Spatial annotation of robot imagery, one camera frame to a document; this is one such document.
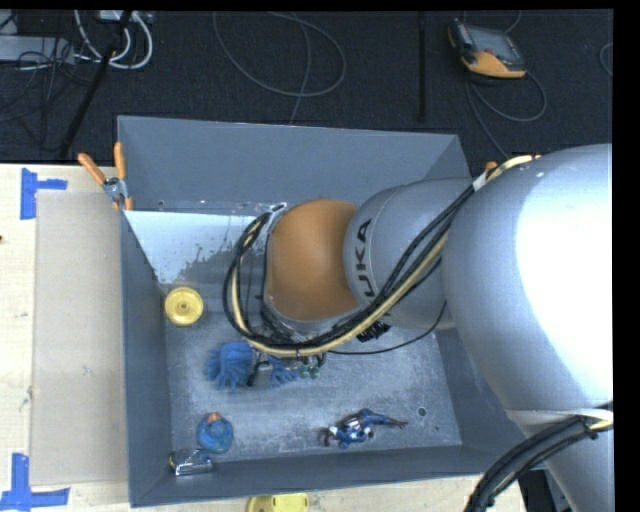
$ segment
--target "handheld device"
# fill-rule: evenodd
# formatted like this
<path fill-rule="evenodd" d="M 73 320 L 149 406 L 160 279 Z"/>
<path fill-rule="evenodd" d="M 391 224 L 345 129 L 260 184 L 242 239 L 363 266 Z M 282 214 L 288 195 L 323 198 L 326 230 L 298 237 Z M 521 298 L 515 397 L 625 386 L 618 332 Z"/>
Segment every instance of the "handheld device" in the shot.
<path fill-rule="evenodd" d="M 460 60 L 472 73 L 492 78 L 521 78 L 526 74 L 522 53 L 504 32 L 454 18 L 448 35 Z"/>

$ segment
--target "black carpet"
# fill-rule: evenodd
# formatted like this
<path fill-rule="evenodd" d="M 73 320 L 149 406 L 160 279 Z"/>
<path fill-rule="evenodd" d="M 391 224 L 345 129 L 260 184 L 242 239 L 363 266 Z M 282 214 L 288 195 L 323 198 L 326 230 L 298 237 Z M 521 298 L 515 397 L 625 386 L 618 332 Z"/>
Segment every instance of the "black carpet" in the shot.
<path fill-rule="evenodd" d="M 19 34 L 58 36 L 81 51 L 72 11 L 14 12 Z M 81 20 L 104 52 L 116 25 L 97 22 L 94 13 L 80 11 Z M 474 175 L 487 161 L 514 154 L 611 142 L 612 9 L 280 14 L 307 24 L 262 12 L 219 12 L 214 18 L 213 12 L 154 11 L 151 61 L 138 70 L 107 70 L 63 160 L 75 161 L 84 151 L 98 164 L 111 164 L 121 114 L 454 133 Z M 471 88 L 470 73 L 447 38 L 449 22 L 463 15 L 467 23 L 499 30 L 517 21 L 510 36 L 530 76 Z M 418 120 L 420 21 L 424 122 Z M 144 34 L 135 24 L 131 32 L 130 55 L 135 49 L 139 61 Z M 29 65 L 26 56 L 21 65 Z M 0 161 L 61 161 L 62 141 L 98 68 L 77 61 L 29 71 L 2 63 Z M 508 116 L 537 119 L 506 119 L 475 91 Z"/>

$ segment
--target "yellow cap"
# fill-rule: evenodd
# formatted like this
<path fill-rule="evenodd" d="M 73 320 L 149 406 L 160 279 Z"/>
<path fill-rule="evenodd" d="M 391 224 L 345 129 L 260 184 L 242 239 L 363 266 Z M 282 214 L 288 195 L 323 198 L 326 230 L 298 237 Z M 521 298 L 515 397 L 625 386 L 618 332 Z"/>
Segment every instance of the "yellow cap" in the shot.
<path fill-rule="evenodd" d="M 167 295 L 164 301 L 164 311 L 174 324 L 191 325 L 202 315 L 204 303 L 198 292 L 183 286 L 171 290 Z"/>
<path fill-rule="evenodd" d="M 259 512 L 260 510 L 264 512 L 307 512 L 309 498 L 304 492 L 251 498 L 247 512 Z"/>

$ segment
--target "blue brush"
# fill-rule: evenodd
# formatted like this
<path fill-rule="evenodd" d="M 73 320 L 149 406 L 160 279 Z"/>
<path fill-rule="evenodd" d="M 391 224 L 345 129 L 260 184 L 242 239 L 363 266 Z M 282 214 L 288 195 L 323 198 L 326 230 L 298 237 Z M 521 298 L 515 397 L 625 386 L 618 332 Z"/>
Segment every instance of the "blue brush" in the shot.
<path fill-rule="evenodd" d="M 277 357 L 269 356 L 269 362 L 271 363 L 270 388 L 279 388 L 298 378 L 298 372 L 295 370 L 287 370 L 282 364 L 282 361 Z"/>
<path fill-rule="evenodd" d="M 225 343 L 209 352 L 205 372 L 208 380 L 235 391 L 237 385 L 246 386 L 253 370 L 253 349 L 244 341 Z"/>

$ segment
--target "gray metal tray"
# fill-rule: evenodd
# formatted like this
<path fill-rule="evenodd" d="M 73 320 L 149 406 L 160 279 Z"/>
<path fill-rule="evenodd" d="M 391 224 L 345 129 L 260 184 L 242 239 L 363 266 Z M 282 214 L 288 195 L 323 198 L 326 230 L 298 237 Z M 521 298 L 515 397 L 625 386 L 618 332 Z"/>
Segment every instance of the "gray metal tray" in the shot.
<path fill-rule="evenodd" d="M 361 204 L 379 190 L 468 176 L 457 137 L 121 117 L 119 139 L 136 211 L 121 216 L 129 488 L 132 506 L 481 473 L 522 440 L 466 354 L 455 329 L 373 356 L 329 354 L 315 379 L 270 389 L 217 389 L 209 350 L 239 335 L 222 312 L 233 243 L 269 201 L 333 197 Z M 254 283 L 263 254 L 256 253 Z M 176 327 L 168 290 L 187 285 L 203 317 Z M 366 345 L 417 334 L 391 329 Z M 322 429 L 368 407 L 408 421 L 379 427 L 346 450 Z M 169 453 L 196 446 L 196 427 L 217 411 L 235 441 L 211 473 L 174 476 Z"/>

